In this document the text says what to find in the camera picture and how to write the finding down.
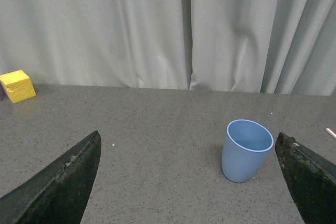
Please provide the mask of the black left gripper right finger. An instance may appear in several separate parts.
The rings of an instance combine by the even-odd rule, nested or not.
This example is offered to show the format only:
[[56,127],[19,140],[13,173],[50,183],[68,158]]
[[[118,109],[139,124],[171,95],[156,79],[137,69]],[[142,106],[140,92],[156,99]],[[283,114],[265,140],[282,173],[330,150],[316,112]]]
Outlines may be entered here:
[[275,151],[303,221],[335,223],[335,164],[282,132]]

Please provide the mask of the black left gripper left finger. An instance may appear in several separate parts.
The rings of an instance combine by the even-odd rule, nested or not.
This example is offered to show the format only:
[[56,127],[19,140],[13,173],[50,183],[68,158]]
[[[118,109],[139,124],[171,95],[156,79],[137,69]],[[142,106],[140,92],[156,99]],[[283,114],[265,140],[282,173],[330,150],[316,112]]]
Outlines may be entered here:
[[98,131],[1,198],[1,223],[81,223],[101,156]]

